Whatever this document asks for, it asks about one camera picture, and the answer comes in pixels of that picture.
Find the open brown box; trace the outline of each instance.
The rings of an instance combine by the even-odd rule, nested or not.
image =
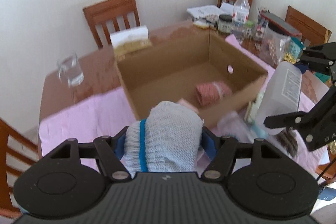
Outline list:
[[[116,67],[136,119],[148,117],[161,101],[184,98],[199,109],[207,127],[254,100],[267,76],[265,69],[211,32],[172,39],[117,61]],[[230,86],[233,95],[201,108],[196,85],[220,80]]]

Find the glass mug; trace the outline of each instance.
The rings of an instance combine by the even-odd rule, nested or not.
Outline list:
[[[77,86],[84,80],[84,74],[78,62],[77,54],[72,54],[64,60],[57,61],[58,78],[67,82],[68,86]]]

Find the plastic bottle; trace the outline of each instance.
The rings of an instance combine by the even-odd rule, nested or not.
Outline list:
[[[233,8],[232,27],[231,33],[233,33],[238,40],[239,44],[242,44],[245,34],[245,24],[249,18],[250,5],[247,0],[237,0]]]
[[[256,125],[269,135],[280,133],[283,128],[267,128],[264,125],[264,120],[268,116],[296,112],[298,110],[301,82],[301,71],[291,63],[281,62],[266,87],[255,118]]]

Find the blue stripe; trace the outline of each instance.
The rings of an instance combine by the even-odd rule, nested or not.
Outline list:
[[[147,163],[146,163],[145,123],[146,123],[146,119],[143,119],[140,122],[139,162],[140,162],[141,172],[148,172]]]

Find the bottle label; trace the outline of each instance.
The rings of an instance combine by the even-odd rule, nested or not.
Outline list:
[[[301,82],[295,73],[287,69],[285,84],[282,88],[282,95],[292,101],[296,106],[299,105]]]
[[[245,24],[249,19],[249,11],[241,9],[234,10],[232,18],[236,22]]]

